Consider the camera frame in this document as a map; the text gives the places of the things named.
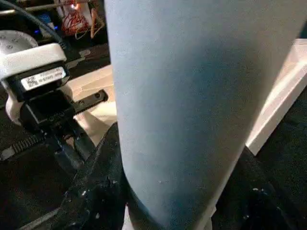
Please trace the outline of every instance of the light blue cylindrical object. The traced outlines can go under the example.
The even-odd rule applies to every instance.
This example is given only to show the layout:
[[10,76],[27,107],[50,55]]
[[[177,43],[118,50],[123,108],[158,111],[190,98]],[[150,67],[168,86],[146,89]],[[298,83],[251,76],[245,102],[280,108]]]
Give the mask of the light blue cylindrical object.
[[306,6],[303,0],[106,1],[130,203],[151,228],[205,225]]

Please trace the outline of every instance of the black mount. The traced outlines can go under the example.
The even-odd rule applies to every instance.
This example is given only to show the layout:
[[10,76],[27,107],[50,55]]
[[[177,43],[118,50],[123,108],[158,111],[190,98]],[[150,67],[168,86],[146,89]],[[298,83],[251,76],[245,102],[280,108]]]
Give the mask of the black mount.
[[[73,117],[108,99],[104,90],[74,102],[61,90],[25,101],[20,110],[20,122],[33,136],[2,151],[2,161],[12,161],[38,145],[46,145],[55,153],[61,168],[70,176],[94,151],[95,145]],[[73,146],[67,139],[73,138]]]

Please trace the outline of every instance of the black cable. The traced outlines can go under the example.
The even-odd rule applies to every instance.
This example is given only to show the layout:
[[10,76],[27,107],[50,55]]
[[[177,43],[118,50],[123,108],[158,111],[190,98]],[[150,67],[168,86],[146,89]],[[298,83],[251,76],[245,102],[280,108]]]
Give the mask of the black cable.
[[54,38],[54,40],[56,40],[59,43],[59,45],[62,47],[63,50],[67,49],[67,44],[61,36],[59,36],[50,26],[48,26],[47,24],[45,24],[44,22],[42,22],[41,20],[39,20],[38,18],[36,18],[32,14],[30,14],[29,12],[27,12],[23,8],[16,6],[15,4],[8,2],[8,1],[5,1],[5,0],[0,0],[0,5],[3,5],[7,8],[16,10],[17,13],[24,16],[25,18],[32,21],[33,23],[35,23],[39,27],[43,28],[47,33],[49,33]]

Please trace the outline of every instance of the barcode label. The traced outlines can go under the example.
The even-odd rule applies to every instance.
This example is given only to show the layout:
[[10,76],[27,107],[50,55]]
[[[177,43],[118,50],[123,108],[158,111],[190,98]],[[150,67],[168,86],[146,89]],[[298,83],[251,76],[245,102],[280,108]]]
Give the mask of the barcode label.
[[63,67],[57,67],[55,69],[50,69],[42,73],[24,78],[21,80],[25,90],[32,90],[39,86],[46,85],[50,82],[56,81],[58,79],[64,78],[66,72]]

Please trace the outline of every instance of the red wires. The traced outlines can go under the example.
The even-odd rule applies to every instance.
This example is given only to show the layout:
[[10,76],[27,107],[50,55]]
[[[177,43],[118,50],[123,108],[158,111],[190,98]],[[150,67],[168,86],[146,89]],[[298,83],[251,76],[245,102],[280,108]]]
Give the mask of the red wires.
[[78,11],[79,8],[80,6],[76,4],[71,9],[71,12],[63,19],[62,31],[65,35],[73,35],[88,30],[89,24],[83,14]]

